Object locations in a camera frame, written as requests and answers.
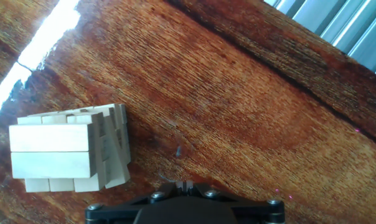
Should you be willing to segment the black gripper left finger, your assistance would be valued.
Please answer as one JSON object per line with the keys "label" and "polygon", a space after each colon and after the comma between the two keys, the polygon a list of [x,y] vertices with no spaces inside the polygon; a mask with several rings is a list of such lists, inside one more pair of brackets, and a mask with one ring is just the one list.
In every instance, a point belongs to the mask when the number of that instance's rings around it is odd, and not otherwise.
{"label": "black gripper left finger", "polygon": [[182,196],[184,191],[185,182],[168,182],[162,184],[154,192],[119,205],[107,206],[102,203],[94,203],[85,209],[85,224],[116,223],[119,221],[128,223],[134,220],[145,206]]}

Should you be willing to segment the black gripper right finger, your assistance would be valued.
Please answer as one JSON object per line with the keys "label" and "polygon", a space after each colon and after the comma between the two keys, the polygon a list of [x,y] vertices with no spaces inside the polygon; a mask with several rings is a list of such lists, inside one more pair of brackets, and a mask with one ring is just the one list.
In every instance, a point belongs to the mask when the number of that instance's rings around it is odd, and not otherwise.
{"label": "black gripper right finger", "polygon": [[230,208],[237,220],[252,218],[257,223],[284,223],[284,202],[279,199],[254,201],[226,192],[206,183],[185,182],[185,194],[221,202]]}

